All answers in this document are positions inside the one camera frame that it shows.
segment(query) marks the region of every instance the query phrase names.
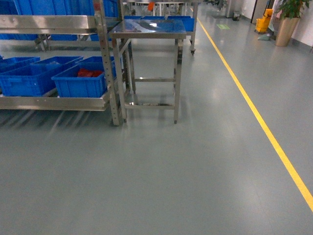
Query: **blue plastic crate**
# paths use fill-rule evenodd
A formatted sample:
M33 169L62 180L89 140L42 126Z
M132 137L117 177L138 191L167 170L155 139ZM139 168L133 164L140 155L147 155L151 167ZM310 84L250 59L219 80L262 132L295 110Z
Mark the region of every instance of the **blue plastic crate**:
M113 78L116 79L116 68L115 68L115 62L114 62L114 57L111 56L111 61L112 61L112 75ZM97 66L102 66L103 69L103 62L102 62L102 57L101 56L92 56L89 57L85 60L81 60L77 62L79 65L91 65L91 64L97 64Z
M164 16L144 16L143 20L164 20Z
M77 77L80 69L103 71L98 77ZM60 97L99 98L107 91L104 69L98 63L78 64L52 78Z
M126 20L140 20L141 16L124 16Z
M4 96L42 96L55 88L52 76L62 71L60 65L28 65L0 74Z
M15 4L13 0L0 0L0 15L17 15ZM0 34L2 40L35 40L36 34Z
M92 0L14 0L19 15L94 15ZM117 17L116 0L104 0L105 14Z
M0 0L0 15L17 15L14 2Z
M52 34L51 39L54 41L77 41L77 35Z
M0 73L14 70L40 61L40 57L13 57L0 61Z
M79 15L78 0L14 0L19 15Z
M90 39L94 42L98 42L99 41L99 36L98 34L91 34L90 35Z
M168 19L181 20L187 32L194 31L195 19L190 16L169 16Z
M34 63L34 65L61 65L63 70L67 70L82 59L82 56L55 56L49 59L38 61Z

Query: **table top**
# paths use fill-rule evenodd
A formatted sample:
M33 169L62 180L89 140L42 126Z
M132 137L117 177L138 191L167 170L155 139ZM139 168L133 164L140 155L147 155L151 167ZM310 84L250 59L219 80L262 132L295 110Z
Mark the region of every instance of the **table top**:
M181 20L123 20L110 31L111 38L185 39Z

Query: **metal shelving rack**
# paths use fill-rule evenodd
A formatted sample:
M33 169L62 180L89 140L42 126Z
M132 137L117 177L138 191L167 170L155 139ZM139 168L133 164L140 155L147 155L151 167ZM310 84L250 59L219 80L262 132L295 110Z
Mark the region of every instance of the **metal shelving rack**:
M122 20L105 17L103 0L93 0L94 16L1 15L0 33L7 34L80 34L98 33L108 91L100 98L60 98L56 89L42 97L0 97L0 109L104 111L111 108L114 125L120 125L121 108L117 81L112 76L108 29Z

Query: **plant pot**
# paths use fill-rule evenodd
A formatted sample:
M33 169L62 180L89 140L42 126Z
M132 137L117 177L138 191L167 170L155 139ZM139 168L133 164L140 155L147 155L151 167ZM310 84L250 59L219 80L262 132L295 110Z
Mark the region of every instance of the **plant pot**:
M286 47L300 18L285 18L279 24L275 45Z

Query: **shelf upright post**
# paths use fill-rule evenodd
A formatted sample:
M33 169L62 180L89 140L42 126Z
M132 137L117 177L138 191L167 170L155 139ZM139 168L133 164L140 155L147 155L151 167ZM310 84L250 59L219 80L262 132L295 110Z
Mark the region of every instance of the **shelf upright post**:
M114 79L112 75L111 55L109 51L108 30L105 20L103 0L93 0L94 16L97 24L100 50L105 70L108 93L110 94L110 107L114 125L120 125L119 99L115 93Z

